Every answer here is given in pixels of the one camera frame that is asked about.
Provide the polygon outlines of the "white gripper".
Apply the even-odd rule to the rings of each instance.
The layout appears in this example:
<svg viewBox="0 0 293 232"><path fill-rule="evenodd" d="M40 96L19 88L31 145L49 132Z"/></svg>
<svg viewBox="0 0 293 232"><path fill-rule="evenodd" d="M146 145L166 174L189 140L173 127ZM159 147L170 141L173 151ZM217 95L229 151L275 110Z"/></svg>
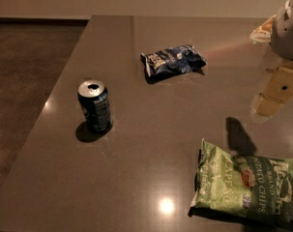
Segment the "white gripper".
<svg viewBox="0 0 293 232"><path fill-rule="evenodd" d="M293 60L293 0L287 0L277 14L254 29L249 37L258 43L271 42L275 54ZM268 73L270 79L257 96L254 113L270 118L293 98L293 61L268 70Z"/></svg>

